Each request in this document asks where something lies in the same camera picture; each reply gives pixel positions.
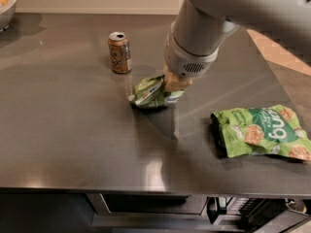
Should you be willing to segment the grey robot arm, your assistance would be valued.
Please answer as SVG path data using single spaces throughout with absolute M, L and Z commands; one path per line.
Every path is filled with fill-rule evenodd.
M 167 35 L 164 89 L 183 90 L 206 73 L 241 26 L 311 61 L 311 0 L 184 0 Z

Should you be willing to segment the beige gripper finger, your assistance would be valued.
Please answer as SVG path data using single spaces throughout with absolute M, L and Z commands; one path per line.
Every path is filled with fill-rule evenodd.
M 166 92 L 184 90 L 191 85 L 191 78 L 176 75 L 169 70 L 166 63 L 163 63 L 163 86 Z

